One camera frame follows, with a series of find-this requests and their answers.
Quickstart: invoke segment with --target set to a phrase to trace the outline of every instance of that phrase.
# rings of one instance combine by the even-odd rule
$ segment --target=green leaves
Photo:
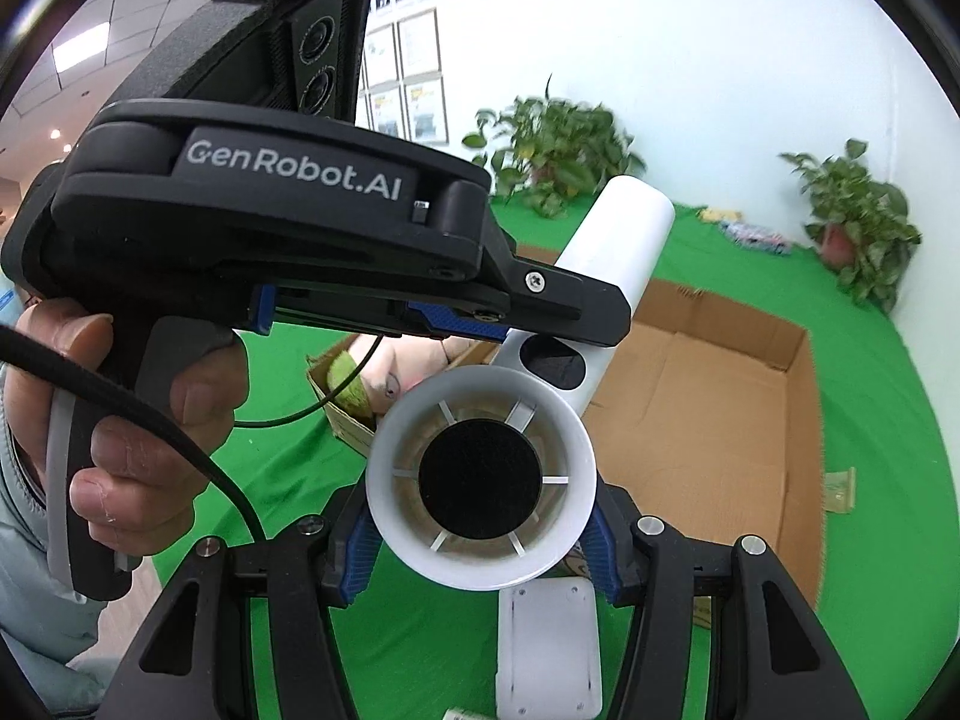
[[[579,162],[558,162],[554,169],[554,175],[560,183],[573,187],[578,193],[585,194],[588,191],[596,190],[597,187],[596,176],[589,170],[589,167]]]
[[[848,159],[859,159],[867,153],[867,143],[850,138],[844,151],[846,151]]]
[[[872,301],[889,313],[896,305],[896,288],[913,251],[923,237],[907,221],[906,195],[894,184],[875,181],[860,158],[867,143],[850,138],[843,156],[818,162],[808,153],[782,153],[781,159],[800,175],[800,191],[810,198],[816,221],[805,225],[818,241],[824,223],[842,225],[853,244],[856,261],[837,275],[837,286],[856,303]]]
[[[803,229],[806,230],[806,234],[808,234],[810,240],[819,244],[820,239],[824,236],[824,229],[827,229],[827,225],[822,223],[822,221],[815,221],[814,223],[803,225]]]
[[[642,172],[646,164],[630,151],[632,136],[616,130],[613,111],[551,97],[551,79],[542,98],[517,97],[499,113],[481,108],[477,131],[464,136],[463,145],[495,149],[473,162],[493,170],[496,194],[509,197],[524,186],[536,211],[555,217],[568,199],[596,193],[611,177]]]
[[[467,148],[486,148],[487,139],[481,135],[479,132],[472,132],[469,135],[464,135],[461,143]]]
[[[890,242],[875,241],[867,247],[867,260],[878,271],[883,265],[883,258],[887,256],[887,250],[890,248]]]
[[[503,170],[503,160],[507,156],[508,150],[506,148],[498,148],[493,153],[493,158],[491,158],[490,164],[493,167],[493,170],[500,172]]]

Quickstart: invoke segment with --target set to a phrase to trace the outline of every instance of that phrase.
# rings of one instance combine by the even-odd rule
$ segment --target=green backdrop
[[[497,206],[517,240],[562,248],[587,212],[542,220],[518,204]],[[824,415],[827,471],[857,469],[856,509],[827,518],[819,615],[872,720],[902,720],[940,669],[957,635],[960,532],[949,463],[923,385],[893,325],[854,308],[815,255],[741,250],[693,211],[678,209],[656,275],[728,295],[810,332]],[[245,335],[251,398],[238,418],[285,415],[313,401],[304,358],[341,334],[277,326]],[[331,435],[321,415],[271,430],[236,430],[217,453],[253,500],[268,535],[357,479],[363,459]],[[216,490],[198,500],[193,531],[155,564],[162,581],[200,536],[248,540]],[[598,599],[605,699],[616,680],[629,612]],[[254,609],[261,718],[277,717],[266,610]],[[436,586],[384,547],[370,588],[335,611],[344,669],[363,720],[440,720],[450,707],[493,716],[496,596]],[[709,634],[693,632],[685,718],[703,717]]]

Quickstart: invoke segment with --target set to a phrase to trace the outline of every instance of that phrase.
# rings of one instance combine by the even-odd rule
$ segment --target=white funnel
[[[613,178],[557,266],[616,284],[635,310],[671,223],[663,194]],[[491,365],[426,379],[377,428],[367,462],[373,520],[402,562],[439,584],[496,590],[535,579],[587,525],[596,461],[580,414],[616,350],[563,341],[584,376],[559,389],[523,365],[527,338],[511,330]],[[490,528],[467,516],[481,504]]]

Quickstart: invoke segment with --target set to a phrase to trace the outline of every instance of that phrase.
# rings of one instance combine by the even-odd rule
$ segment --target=human hand
[[[17,330],[94,370],[113,343],[112,318],[89,316],[67,298],[27,309]],[[179,427],[205,452],[222,446],[233,411],[247,399],[247,351],[241,341],[214,351],[174,379],[170,408]],[[11,367],[4,406],[23,458],[46,488],[47,431],[53,388]],[[90,453],[94,467],[70,485],[74,511],[90,536],[127,555],[155,555],[193,527],[193,500],[208,480],[165,442],[117,416],[100,421]]]

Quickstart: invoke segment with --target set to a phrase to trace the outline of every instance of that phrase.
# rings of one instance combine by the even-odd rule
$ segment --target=cardboard box
[[[520,247],[520,254],[547,263],[557,256],[534,247]],[[480,344],[454,365],[488,362],[495,350]],[[318,391],[328,358],[310,373]],[[371,426],[326,408],[335,434],[366,455]],[[584,425],[604,479],[626,488],[642,512],[705,541],[761,536],[816,604],[824,548],[822,429],[802,327],[654,279]],[[708,625],[709,606],[699,603],[695,617]]]

